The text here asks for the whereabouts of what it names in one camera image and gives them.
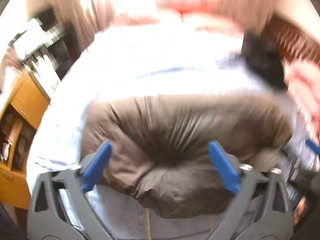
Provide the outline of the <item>person's right hand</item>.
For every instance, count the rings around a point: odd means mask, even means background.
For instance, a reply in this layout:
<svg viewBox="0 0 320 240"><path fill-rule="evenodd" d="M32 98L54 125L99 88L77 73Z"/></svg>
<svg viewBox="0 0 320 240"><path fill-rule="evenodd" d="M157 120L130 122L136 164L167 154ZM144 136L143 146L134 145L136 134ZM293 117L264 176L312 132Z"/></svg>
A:
<svg viewBox="0 0 320 240"><path fill-rule="evenodd" d="M306 197L303 197L299 201L299 203L293 213L293 225L294 226L296 226L303 219L303 217L305 216L305 214L308 211L308 208L309 208L308 200Z"/></svg>

